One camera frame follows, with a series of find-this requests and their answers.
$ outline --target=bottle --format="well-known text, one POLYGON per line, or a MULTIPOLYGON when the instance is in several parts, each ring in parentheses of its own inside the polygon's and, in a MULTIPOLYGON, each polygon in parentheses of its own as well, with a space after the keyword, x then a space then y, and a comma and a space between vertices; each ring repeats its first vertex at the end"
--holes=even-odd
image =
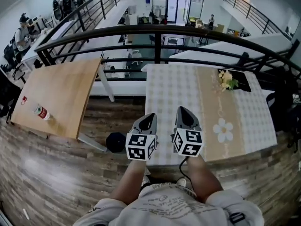
POLYGON ((30 104, 30 108, 35 115, 39 116, 40 118, 42 118, 45 121, 48 121, 50 119, 50 113, 44 107, 42 107, 39 103, 37 103, 33 100, 28 100, 28 98, 24 96, 21 104, 24 105, 25 102, 30 104))

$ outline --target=balcony railing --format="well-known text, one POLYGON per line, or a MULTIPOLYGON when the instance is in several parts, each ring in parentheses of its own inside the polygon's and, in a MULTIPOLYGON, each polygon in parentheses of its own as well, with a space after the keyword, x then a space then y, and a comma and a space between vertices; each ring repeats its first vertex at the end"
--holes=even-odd
MULTIPOLYGON (((260 46, 258 44, 255 44, 253 42, 236 38, 229 34, 224 34, 216 31, 209 31, 206 29, 199 29, 199 28, 193 28, 193 27, 182 27, 182 26, 172 26, 172 25, 149 25, 149 24, 143 24, 143 25, 127 25, 127 26, 119 26, 119 27, 108 27, 108 28, 102 28, 102 29, 94 29, 91 31, 85 31, 81 33, 77 33, 74 35, 69 35, 64 38, 57 39, 54 42, 47 43, 44 45, 39 46, 36 51, 38 52, 40 58, 42 59, 43 63, 46 66, 49 65, 55 65, 56 61, 61 58, 65 57, 75 57, 79 54, 86 54, 86 53, 92 53, 92 52, 102 52, 102 51, 109 51, 109 50, 116 50, 115 55, 119 54, 119 49, 148 49, 151 51, 148 54, 151 54, 149 57, 141 57, 141 58, 135 58, 135 57, 118 57, 118 58, 107 58, 102 61, 102 63, 111 63, 114 65, 114 63, 117 62, 135 62, 135 61, 147 61, 150 63, 168 63, 168 62, 179 62, 179 63, 194 63, 194 64, 203 64, 203 65, 214 65, 214 66, 221 66, 224 68, 229 69, 236 69, 241 71, 251 71, 256 74, 261 87, 263 89, 273 89, 276 82, 277 77, 275 76, 275 73, 268 73, 263 72, 262 68, 264 66, 267 66, 269 69, 277 70, 278 67, 274 66, 273 63, 275 61, 281 61, 283 62, 283 65, 287 65, 290 70, 294 70, 295 74, 301 73, 301 69, 289 61, 290 56, 293 54, 293 52, 296 50, 297 46, 299 45, 299 41, 297 41, 286 53, 285 56, 281 56, 263 46, 260 46), (154 35, 155 39, 154 42, 147 40, 147 44, 126 44, 126 45, 118 45, 118 46, 110 46, 110 47, 100 47, 100 48, 90 48, 90 49, 83 49, 81 51, 73 51, 68 52, 56 56, 51 56, 48 53, 49 49, 53 49, 59 46, 64 46, 67 44, 72 44, 77 41, 84 41, 94 38, 100 38, 100 37, 107 37, 107 36, 115 36, 115 35, 124 35, 124 34, 146 34, 146 37, 148 38, 148 35, 154 35), (208 38, 212 40, 218 40, 218 41, 224 41, 231 44, 236 44, 248 49, 252 49, 254 51, 258 51, 262 54, 264 54, 263 57, 260 58, 250 58, 247 53, 240 54, 234 54, 234 53, 228 53, 224 51, 214 50, 214 49, 208 49, 208 48, 198 48, 198 47, 192 47, 192 46, 184 46, 184 45, 165 45, 162 44, 162 38, 164 34, 171 34, 171 35, 183 35, 183 37, 194 37, 195 40, 198 40, 198 38, 208 38), (225 63, 217 63, 213 61, 203 61, 203 60, 193 60, 193 59, 180 59, 180 58, 170 58, 163 56, 164 50, 168 49, 174 49, 178 51, 200 51, 200 52, 206 52, 218 55, 223 55, 226 57, 234 57, 238 58, 239 61, 236 64, 225 64, 225 63)), ((110 69, 105 70, 105 73, 133 73, 133 72, 141 72, 137 69, 127 69, 127 67, 123 67, 122 69, 110 69)), ((138 78, 132 78, 132 77, 125 77, 125 78, 117 78, 117 79, 108 79, 109 81, 144 81, 146 80, 145 75, 138 78)))
MULTIPOLYGON (((51 37, 59 30, 63 29, 64 24, 71 21, 71 25, 68 26, 61 38, 69 36, 70 34, 78 34, 79 32, 84 32, 88 30, 93 30, 97 24, 102 20, 106 19, 106 15, 109 11, 121 0, 89 0, 84 4, 80 5, 76 10, 71 12, 67 17, 65 17, 51 32, 45 37, 45 39, 41 42, 40 45, 49 43, 51 37)), ((61 47, 53 50, 53 48, 44 51, 44 56, 50 58, 50 54, 55 56, 60 56, 62 53, 71 53, 73 51, 78 51, 82 48, 85 42, 89 42, 89 40, 78 40, 72 44, 62 45, 61 47)), ((64 63, 67 59, 68 61, 73 61, 75 56, 72 57, 64 57, 62 58, 62 63, 64 63)))
POLYGON ((244 0, 224 0, 241 12, 247 19, 254 23, 262 32, 262 34, 282 33, 287 39, 292 38, 277 27, 267 16, 265 16, 257 8, 244 0))

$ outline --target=shoe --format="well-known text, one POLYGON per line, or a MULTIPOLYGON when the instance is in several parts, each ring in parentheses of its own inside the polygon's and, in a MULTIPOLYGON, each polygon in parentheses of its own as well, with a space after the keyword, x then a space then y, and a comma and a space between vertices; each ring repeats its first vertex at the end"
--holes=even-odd
POLYGON ((180 179, 177 181, 176 184, 179 185, 179 186, 186 187, 187 181, 186 181, 185 178, 180 178, 180 179))
POLYGON ((151 181, 149 180, 149 178, 146 175, 144 175, 141 186, 143 186, 144 184, 147 184, 147 183, 151 183, 151 181))

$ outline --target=wooden floor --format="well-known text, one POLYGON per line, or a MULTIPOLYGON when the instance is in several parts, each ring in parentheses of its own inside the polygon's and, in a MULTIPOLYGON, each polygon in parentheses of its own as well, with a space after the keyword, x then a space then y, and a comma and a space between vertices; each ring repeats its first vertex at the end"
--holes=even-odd
MULTIPOLYGON (((144 115, 143 99, 89 100, 82 132, 105 144, 115 131, 128 132, 144 115)), ((246 156, 210 163, 224 188, 237 191, 262 210, 266 225, 285 225, 301 193, 300 155, 278 145, 246 156)), ((0 199, 15 226, 70 226, 97 201, 110 194, 122 177, 126 155, 102 153, 74 140, 35 136, 0 124, 0 199)), ((158 178, 181 177, 177 166, 150 167, 158 178)))

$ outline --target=white marker cube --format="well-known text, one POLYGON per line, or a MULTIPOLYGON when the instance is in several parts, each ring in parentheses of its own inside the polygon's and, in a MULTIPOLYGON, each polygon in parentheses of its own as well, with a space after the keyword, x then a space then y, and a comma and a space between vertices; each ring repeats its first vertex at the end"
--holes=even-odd
POLYGON ((202 132, 178 128, 173 140, 179 155, 197 157, 203 147, 202 132))
POLYGON ((128 159, 147 161, 151 158, 155 149, 155 135, 127 133, 126 150, 128 159))

